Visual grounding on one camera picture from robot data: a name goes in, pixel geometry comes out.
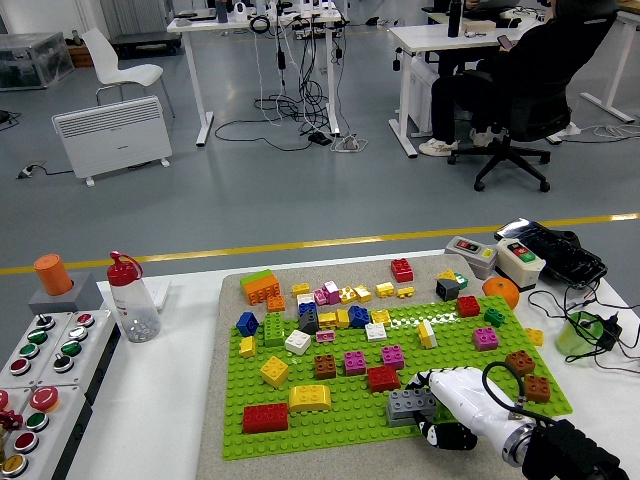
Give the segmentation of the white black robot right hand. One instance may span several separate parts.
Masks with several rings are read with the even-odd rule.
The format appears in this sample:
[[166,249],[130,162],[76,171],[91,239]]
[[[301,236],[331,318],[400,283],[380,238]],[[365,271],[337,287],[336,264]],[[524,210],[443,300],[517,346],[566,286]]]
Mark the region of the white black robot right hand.
[[410,389],[426,387],[455,418],[453,423],[435,424],[416,413],[414,419],[428,443],[446,450],[471,450],[484,436],[512,466],[523,464],[534,423],[520,412],[524,398],[509,397],[475,367],[446,368],[419,372]]

